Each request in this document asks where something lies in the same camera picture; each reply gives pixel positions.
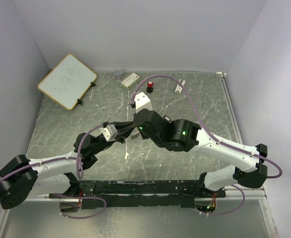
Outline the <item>silver keys bunch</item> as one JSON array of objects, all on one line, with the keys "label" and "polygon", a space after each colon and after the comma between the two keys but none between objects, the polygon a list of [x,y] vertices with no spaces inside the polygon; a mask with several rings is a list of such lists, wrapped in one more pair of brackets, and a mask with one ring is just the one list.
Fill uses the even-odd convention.
[{"label": "silver keys bunch", "polygon": [[140,136],[140,133],[139,133],[139,132],[136,132],[136,133],[132,134],[132,135],[130,136],[130,138],[131,138],[132,140],[134,140],[134,139],[138,138],[139,136]]}]

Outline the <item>black key fob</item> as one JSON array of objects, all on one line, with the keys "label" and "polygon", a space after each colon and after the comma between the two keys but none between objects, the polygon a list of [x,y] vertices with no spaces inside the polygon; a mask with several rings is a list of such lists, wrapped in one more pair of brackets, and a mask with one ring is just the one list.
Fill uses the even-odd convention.
[{"label": "black key fob", "polygon": [[164,118],[166,121],[171,122],[171,118],[168,117],[167,115],[164,115],[163,118]]}]

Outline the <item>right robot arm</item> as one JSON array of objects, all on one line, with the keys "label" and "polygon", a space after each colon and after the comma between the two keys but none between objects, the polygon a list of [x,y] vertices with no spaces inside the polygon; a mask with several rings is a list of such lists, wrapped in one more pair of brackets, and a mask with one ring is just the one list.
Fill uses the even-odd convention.
[{"label": "right robot arm", "polygon": [[267,179],[267,166],[258,157],[257,147],[238,144],[219,136],[212,138],[199,124],[186,119],[168,121],[148,109],[134,114],[133,124],[143,139],[150,139],[159,148],[173,152],[198,151],[229,164],[223,169],[200,175],[197,191],[202,197],[235,184],[260,188]]}]

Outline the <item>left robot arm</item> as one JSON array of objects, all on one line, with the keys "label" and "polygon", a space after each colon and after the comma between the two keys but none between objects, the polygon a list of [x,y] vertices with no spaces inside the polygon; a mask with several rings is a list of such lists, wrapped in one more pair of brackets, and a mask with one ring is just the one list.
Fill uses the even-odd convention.
[{"label": "left robot arm", "polygon": [[132,121],[105,122],[81,133],[69,153],[42,159],[14,157],[0,170],[2,209],[14,208],[27,198],[44,194],[77,196],[79,179],[97,162],[96,155],[115,142],[125,143],[134,129]]}]

